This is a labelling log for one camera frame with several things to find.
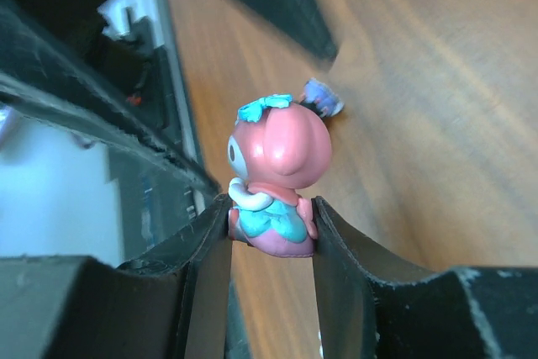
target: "wooden table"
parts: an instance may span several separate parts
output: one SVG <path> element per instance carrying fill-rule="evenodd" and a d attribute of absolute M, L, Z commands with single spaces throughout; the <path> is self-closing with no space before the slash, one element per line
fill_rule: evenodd
<path fill-rule="evenodd" d="M 171 0 L 208 169 L 226 186 L 236 109 L 315 76 L 345 99 L 322 194 L 392 251 L 434 269 L 538 262 L 538 0 L 320 0 L 329 72 L 232 0 Z M 256 359 L 319 357 L 309 260 L 238 245 Z"/>

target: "hair bow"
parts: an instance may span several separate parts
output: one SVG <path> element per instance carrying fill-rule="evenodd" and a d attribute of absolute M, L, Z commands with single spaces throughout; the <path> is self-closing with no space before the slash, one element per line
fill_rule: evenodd
<path fill-rule="evenodd" d="M 291 94 L 275 94 L 262 97 L 239 108 L 237 118 L 241 121 L 258 122 L 267 108 L 287 108 L 293 101 Z"/>

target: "white arm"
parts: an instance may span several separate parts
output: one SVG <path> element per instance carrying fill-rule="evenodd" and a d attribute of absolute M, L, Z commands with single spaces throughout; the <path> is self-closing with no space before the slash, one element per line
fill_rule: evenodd
<path fill-rule="evenodd" d="M 228 194 L 240 208 L 246 210 L 262 210 L 273 202 L 273 198 L 266 193 L 249 193 L 239 178 L 234 178 L 229 183 Z"/>

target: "pink toy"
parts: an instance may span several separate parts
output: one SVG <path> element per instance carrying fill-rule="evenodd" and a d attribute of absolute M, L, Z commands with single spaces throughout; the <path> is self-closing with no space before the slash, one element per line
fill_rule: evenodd
<path fill-rule="evenodd" d="M 312 256 L 317 230 L 312 204 L 295 190 L 315 184 L 329 167 L 330 137 L 322 120 L 290 95 L 240 108 L 228 142 L 237 178 L 229 237 L 273 256 Z"/>

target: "pink ear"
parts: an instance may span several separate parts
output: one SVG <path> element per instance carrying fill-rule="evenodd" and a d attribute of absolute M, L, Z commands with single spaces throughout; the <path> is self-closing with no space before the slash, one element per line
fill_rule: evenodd
<path fill-rule="evenodd" d="M 310 122 L 302 108 L 274 108 L 268 116 L 263 136 L 264 156 L 269 167 L 281 176 L 300 170 L 309 157 Z"/>

